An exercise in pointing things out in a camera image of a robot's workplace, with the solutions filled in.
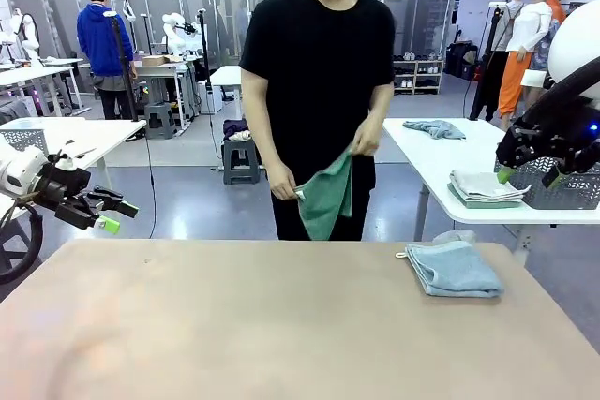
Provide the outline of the person's right hand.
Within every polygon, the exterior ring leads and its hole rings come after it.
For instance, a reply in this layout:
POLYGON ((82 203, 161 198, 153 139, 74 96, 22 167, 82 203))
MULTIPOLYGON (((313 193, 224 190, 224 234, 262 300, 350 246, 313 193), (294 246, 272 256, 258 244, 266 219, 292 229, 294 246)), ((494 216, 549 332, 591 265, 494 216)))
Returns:
POLYGON ((279 200, 305 199, 303 190, 296 184, 293 175, 289 171, 285 175, 279 175, 271 186, 271 191, 279 200))

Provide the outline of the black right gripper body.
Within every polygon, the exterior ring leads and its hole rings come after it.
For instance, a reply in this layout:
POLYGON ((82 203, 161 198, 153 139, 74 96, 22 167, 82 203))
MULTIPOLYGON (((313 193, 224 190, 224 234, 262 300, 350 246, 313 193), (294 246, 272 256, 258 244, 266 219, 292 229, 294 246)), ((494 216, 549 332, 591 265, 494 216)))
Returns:
POLYGON ((498 144, 496 158, 510 169, 540 157, 567 159, 586 143, 586 119, 582 115, 567 115, 564 119, 546 117, 540 124, 528 124, 525 117, 517 119, 498 144))

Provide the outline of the person's left hand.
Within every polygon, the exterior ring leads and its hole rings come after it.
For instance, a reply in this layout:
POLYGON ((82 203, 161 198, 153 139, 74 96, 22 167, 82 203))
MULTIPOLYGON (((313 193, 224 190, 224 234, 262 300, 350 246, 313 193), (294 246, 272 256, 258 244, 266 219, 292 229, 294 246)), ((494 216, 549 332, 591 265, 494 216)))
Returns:
POLYGON ((380 147, 383 123, 378 119, 367 118, 356 130, 351 153, 354 156, 374 156, 380 147))

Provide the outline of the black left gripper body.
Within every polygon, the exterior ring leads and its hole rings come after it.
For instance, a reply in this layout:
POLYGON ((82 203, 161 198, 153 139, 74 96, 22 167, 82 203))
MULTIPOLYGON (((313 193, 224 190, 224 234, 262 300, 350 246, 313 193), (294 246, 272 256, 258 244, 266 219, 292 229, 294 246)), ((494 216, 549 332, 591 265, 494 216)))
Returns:
POLYGON ((85 189, 91 173, 81 168, 62 170, 56 166, 43 166, 36 184, 36 204, 52 211, 60 205, 91 214, 85 189))

